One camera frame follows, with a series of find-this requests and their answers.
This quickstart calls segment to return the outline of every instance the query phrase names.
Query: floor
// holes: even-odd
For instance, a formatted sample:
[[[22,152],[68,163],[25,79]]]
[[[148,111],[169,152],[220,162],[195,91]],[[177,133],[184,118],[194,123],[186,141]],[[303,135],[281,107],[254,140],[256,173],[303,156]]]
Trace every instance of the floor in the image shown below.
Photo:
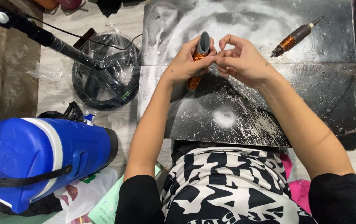
[[[55,14],[44,14],[44,21],[58,28],[65,29],[71,33],[83,35],[89,28],[94,28],[97,33],[110,30],[110,24],[115,26],[124,35],[133,38],[142,33],[143,8],[146,2],[139,5],[126,6],[119,10],[117,14],[112,14],[106,18],[101,14],[97,5],[87,2],[82,9],[77,10],[71,15],[66,15],[58,9]],[[53,28],[44,26],[47,30],[64,40],[68,44],[74,44],[78,38],[57,31]],[[141,47],[141,38],[134,42]],[[57,110],[64,112],[68,103],[76,100],[73,95],[69,70],[71,61],[66,60],[61,54],[42,47],[41,48],[41,69],[51,71],[54,74],[61,74],[60,80],[42,80],[39,82],[38,111],[40,114],[47,110]],[[84,107],[84,111],[93,113]],[[112,112],[96,113],[96,125],[111,128],[117,132],[120,141],[119,152],[116,159],[110,165],[115,168],[119,174],[122,174],[127,161],[129,144],[136,127],[137,99],[132,100],[119,110]],[[171,166],[171,140],[165,140],[158,161],[166,166]],[[356,171],[356,150],[348,152],[352,165]],[[304,166],[297,161],[297,175],[299,178],[308,179],[309,176]]]

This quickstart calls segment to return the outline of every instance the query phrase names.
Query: blue cooler jug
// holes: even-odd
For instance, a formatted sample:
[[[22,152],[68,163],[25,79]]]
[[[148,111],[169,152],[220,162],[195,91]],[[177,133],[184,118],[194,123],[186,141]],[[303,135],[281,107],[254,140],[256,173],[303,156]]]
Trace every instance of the blue cooler jug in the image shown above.
[[[114,131],[62,119],[0,122],[0,202],[15,213],[116,157]]]

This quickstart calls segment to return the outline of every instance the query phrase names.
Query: pink cloth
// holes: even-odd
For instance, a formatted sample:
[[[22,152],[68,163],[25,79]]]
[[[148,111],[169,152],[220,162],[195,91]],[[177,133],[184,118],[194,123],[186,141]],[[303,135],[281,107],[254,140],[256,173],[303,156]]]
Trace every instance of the pink cloth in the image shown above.
[[[293,168],[293,163],[291,162],[289,156],[286,154],[281,154],[280,160],[282,161],[283,167],[286,171],[286,180],[288,180],[291,173],[291,169]],[[308,199],[308,195],[310,193],[310,185],[310,181],[306,181],[303,179],[289,183],[291,199],[309,214],[311,214],[310,202]]]

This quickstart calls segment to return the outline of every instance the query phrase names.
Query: black work surface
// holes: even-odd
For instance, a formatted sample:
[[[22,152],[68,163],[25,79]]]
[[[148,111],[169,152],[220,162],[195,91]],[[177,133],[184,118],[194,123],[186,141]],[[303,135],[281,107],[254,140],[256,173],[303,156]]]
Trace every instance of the black work surface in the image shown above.
[[[278,22],[286,23],[282,27],[287,26],[289,30],[276,36],[273,33],[268,37],[261,36],[258,32],[262,28],[257,27],[252,27],[254,30],[249,34],[248,31],[240,33],[240,29],[238,33],[232,34],[249,39],[260,53],[285,76],[307,105],[330,127],[333,133],[343,143],[351,143],[346,149],[355,149],[356,57],[351,1],[312,0],[301,1],[301,4],[299,1],[293,2],[292,0],[258,1],[257,3],[251,0],[213,1],[208,3],[207,7],[214,4],[222,4],[226,10],[234,13],[214,13],[206,20],[194,18],[196,23],[191,24],[187,20],[184,23],[183,18],[201,5],[183,6],[179,3],[166,4],[153,1],[145,6],[144,66],[141,68],[138,117],[141,117],[158,79],[171,61],[170,55],[175,55],[174,52],[169,53],[169,51],[174,51],[172,50],[175,46],[174,42],[177,42],[174,36],[179,34],[178,30],[182,29],[182,26],[187,26],[189,29],[182,36],[182,40],[179,40],[185,42],[190,39],[189,36],[195,36],[204,29],[209,29],[210,17],[216,18],[219,23],[226,23],[227,26],[236,23],[237,18],[242,17],[250,16],[260,20],[274,19],[269,15],[251,12],[254,4],[260,4],[265,9],[276,7],[277,15],[281,11],[286,11],[289,15],[296,14],[301,19],[293,27],[288,24],[290,18],[286,18],[283,22],[283,19],[277,18]],[[166,10],[166,12],[169,13],[163,14],[163,8],[167,8],[169,11]],[[176,23],[167,26],[165,23],[172,20],[171,15],[176,16]],[[303,42],[279,58],[269,58],[272,49],[292,31],[291,28],[297,28],[307,23],[306,21],[310,22],[321,15],[326,16],[324,22],[318,24]],[[153,36],[154,29],[160,29],[162,34],[158,33]],[[219,32],[224,33],[219,30],[210,36],[218,41]],[[157,56],[152,55],[152,52],[157,52]],[[256,90],[246,87],[233,78],[221,78],[215,65],[209,68],[209,71],[210,74],[202,76],[192,96],[187,95],[185,84],[175,87],[165,138],[243,145],[290,146],[269,107]]]

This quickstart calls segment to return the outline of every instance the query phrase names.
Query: black strap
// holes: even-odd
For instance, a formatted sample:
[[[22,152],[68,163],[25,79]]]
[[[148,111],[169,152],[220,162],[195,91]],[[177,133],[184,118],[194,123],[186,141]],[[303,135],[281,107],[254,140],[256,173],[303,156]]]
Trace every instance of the black strap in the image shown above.
[[[0,187],[20,187],[20,186],[35,184],[41,181],[46,181],[46,180],[60,177],[65,174],[69,174],[72,171],[72,169],[73,169],[72,165],[66,165],[61,169],[57,169],[52,172],[44,173],[33,177],[26,177],[26,178],[0,177]]]

